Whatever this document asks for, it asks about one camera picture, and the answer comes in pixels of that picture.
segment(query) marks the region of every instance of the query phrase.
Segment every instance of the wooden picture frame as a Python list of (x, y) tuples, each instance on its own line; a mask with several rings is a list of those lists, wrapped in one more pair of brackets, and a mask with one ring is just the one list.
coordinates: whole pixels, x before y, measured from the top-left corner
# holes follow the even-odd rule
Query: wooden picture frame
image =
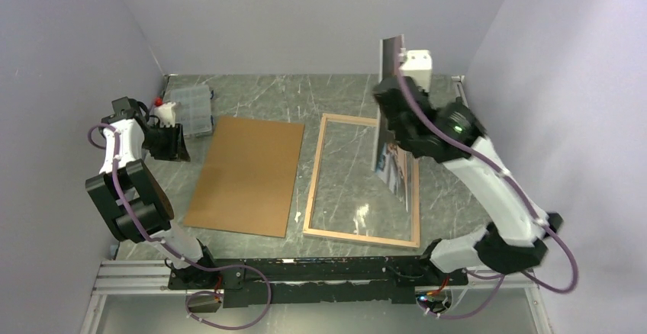
[(406, 248), (420, 247), (420, 189), (419, 189), (419, 165), (418, 160), (414, 159), (411, 176), (411, 240), (389, 239), (385, 237), (362, 236), (354, 233), (339, 233), (337, 231), (327, 231), (313, 229), (312, 213), (314, 210), (314, 199), (317, 196), (317, 182), (319, 181), (319, 168), (321, 165), (322, 152), (324, 148), (324, 138), (326, 136), (326, 125), (328, 122), (341, 124), (355, 124), (358, 126), (377, 127), (378, 120), (374, 118), (354, 117), (350, 115), (327, 114), (321, 116), (321, 125), (319, 128), (319, 140), (317, 141), (317, 151), (314, 154), (314, 165), (312, 168), (312, 181), (310, 191), (307, 196), (307, 206), (305, 210), (303, 234), (305, 236), (319, 236), (333, 239), (351, 240), (357, 242), (369, 242), (389, 246), (402, 246)]

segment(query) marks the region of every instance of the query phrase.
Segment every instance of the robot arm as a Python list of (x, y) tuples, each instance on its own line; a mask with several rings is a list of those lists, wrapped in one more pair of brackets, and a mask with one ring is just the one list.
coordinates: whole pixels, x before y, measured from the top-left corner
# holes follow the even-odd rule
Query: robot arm
[[(506, 170), (485, 129), (460, 98), (442, 108), (430, 104), (431, 57), (428, 51), (409, 51), (400, 70), (407, 87), (417, 89), (413, 91), (415, 102), (436, 127)], [(548, 224), (556, 231), (562, 224), (561, 217), (556, 213), (548, 214), (533, 204), (539, 217), (533, 219), (515, 190), (501, 178), (505, 175), (497, 174), (480, 159), (441, 140), (422, 124), (404, 99), (395, 77), (385, 77), (375, 86), (373, 96), (399, 147), (414, 157), (431, 157), (445, 166), (469, 188), (492, 219), (487, 228), (466, 236), (434, 241), (424, 254), (431, 263), (445, 273), (486, 265), (494, 271), (510, 274), (539, 265), (547, 252), (542, 241), (546, 232), (541, 225)]]
[[(170, 103), (156, 109), (158, 122), (149, 125), (150, 116), (143, 105), (130, 98), (113, 101), (114, 114), (103, 118), (101, 122), (111, 125), (119, 134), (119, 148), (115, 154), (113, 132), (100, 130), (106, 139), (105, 160), (99, 174), (85, 181), (85, 189), (115, 239), (149, 244), (171, 261), (172, 273), (176, 277), (199, 286), (211, 285), (217, 276), (190, 266), (163, 246), (166, 244), (173, 250), (182, 252), (186, 259), (202, 266), (214, 266), (207, 248), (173, 221), (174, 213), (169, 199), (143, 162), (142, 149), (147, 150), (154, 159), (190, 160), (182, 125), (175, 124), (174, 106)], [(142, 114), (141, 108), (144, 108), (146, 114)], [(118, 161), (119, 184), (151, 241), (146, 241), (137, 230), (117, 195), (111, 177), (115, 159)]]

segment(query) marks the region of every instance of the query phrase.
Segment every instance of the cardboard sheet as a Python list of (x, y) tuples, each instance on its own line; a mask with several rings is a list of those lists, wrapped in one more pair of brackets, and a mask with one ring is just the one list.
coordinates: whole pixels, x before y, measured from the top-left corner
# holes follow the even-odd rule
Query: cardboard sheet
[(184, 224), (285, 237), (304, 125), (219, 117)]

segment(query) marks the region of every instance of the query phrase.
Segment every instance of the clear plastic organizer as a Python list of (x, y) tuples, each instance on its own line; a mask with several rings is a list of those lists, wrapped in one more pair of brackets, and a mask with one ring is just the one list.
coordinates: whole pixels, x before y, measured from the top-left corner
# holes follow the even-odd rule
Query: clear plastic organizer
[(176, 88), (164, 97), (178, 105), (175, 108), (175, 121), (182, 124), (185, 136), (211, 134), (214, 117), (211, 115), (211, 99), (214, 93), (209, 85)]

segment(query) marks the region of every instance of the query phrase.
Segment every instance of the floor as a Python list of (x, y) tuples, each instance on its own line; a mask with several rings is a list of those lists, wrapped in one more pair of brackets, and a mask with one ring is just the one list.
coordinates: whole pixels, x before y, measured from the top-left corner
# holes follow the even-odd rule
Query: floor
[[(434, 239), (470, 233), (488, 222), (488, 215), (459, 180), (432, 159), (420, 160), (419, 249), (368, 245), (304, 237), (304, 209), (310, 188), (320, 117), (323, 113), (375, 117), (371, 89), (377, 75), (181, 75), (170, 79), (167, 91), (198, 84), (214, 90), (212, 110), (264, 120), (305, 125), (298, 174), (284, 239), (187, 228), (217, 258), (286, 258), (313, 256), (411, 255)], [(430, 100), (441, 106), (455, 97), (451, 79), (435, 75)], [(371, 127), (329, 124), (323, 148), (320, 189), (313, 227), (363, 233), (392, 239), (410, 238), (410, 216), (371, 172), (374, 132)], [(195, 189), (211, 137), (186, 140), (191, 162), (146, 164), (169, 196), (175, 218), (182, 224)], [(118, 259), (161, 259), (152, 247), (123, 242)]]

